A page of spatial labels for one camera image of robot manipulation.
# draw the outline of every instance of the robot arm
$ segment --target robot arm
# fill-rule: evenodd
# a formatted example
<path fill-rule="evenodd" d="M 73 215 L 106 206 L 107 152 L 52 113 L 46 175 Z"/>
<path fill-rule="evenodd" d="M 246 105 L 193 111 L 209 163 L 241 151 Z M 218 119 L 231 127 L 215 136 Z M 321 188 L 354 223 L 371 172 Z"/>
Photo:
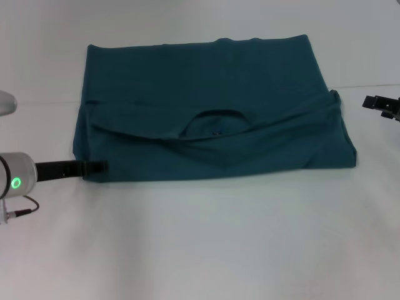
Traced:
<path fill-rule="evenodd" d="M 0 91 L 0 116 L 11 114 L 16 108 L 15 97 Z M 36 164 L 25 153 L 0 153 L 0 224 L 7 224 L 8 219 L 35 211 L 24 209 L 7 212 L 6 198 L 27 195 L 37 182 L 68 177 L 86 177 L 92 173 L 106 172 L 107 170 L 106 161 L 56 161 Z M 26 198 L 37 203 L 30 197 L 26 196 Z"/>

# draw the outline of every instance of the teal shirt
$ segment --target teal shirt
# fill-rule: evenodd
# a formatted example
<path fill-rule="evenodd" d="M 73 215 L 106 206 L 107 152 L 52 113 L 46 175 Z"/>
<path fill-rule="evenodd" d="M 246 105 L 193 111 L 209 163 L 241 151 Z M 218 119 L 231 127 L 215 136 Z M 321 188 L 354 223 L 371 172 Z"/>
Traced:
<path fill-rule="evenodd" d="M 356 150 L 308 37 L 87 49 L 76 159 L 91 181 L 351 168 Z"/>

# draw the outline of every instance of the folded shirt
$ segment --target folded shirt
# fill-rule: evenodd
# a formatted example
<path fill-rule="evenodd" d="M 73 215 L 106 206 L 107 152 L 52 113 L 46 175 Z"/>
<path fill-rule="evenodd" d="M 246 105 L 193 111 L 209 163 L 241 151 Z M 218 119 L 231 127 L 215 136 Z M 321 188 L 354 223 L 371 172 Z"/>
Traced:
<path fill-rule="evenodd" d="M 356 150 L 308 37 L 87 49 L 73 151 L 90 181 L 351 168 Z"/>

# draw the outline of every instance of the white table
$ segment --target white table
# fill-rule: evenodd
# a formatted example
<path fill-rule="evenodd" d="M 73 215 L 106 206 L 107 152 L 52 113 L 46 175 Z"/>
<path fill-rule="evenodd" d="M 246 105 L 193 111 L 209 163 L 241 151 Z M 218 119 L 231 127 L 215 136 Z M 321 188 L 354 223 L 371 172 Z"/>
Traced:
<path fill-rule="evenodd" d="M 235 179 L 41 182 L 41 209 L 0 227 L 0 298 L 375 300 L 400 295 L 400 5 L 371 1 L 0 2 L 1 152 L 72 159 L 86 46 L 306 33 L 337 89 L 355 169 Z M 10 199 L 10 209 L 30 205 Z"/>

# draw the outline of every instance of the cable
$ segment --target cable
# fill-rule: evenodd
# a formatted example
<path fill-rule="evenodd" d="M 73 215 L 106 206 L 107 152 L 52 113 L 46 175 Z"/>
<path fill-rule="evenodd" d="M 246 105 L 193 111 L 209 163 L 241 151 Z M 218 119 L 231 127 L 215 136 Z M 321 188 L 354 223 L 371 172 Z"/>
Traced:
<path fill-rule="evenodd" d="M 28 200 L 31 200 L 34 204 L 36 204 L 36 207 L 34 209 L 32 209 L 31 213 L 34 213 L 35 211 L 37 211 L 40 208 L 39 203 L 35 199 L 33 199 L 33 198 L 31 198 L 31 197 L 29 197 L 27 195 L 25 195 L 23 197 L 28 199 Z"/>
<path fill-rule="evenodd" d="M 32 201 L 36 205 L 36 207 L 34 209 L 22 209 L 20 211 L 10 211 L 9 213 L 7 213 L 7 216 L 9 219 L 18 218 L 18 217 L 25 216 L 27 214 L 34 213 L 35 211 L 37 211 L 40 208 L 39 203 L 35 199 L 33 199 L 27 195 L 25 195 L 23 197 Z"/>

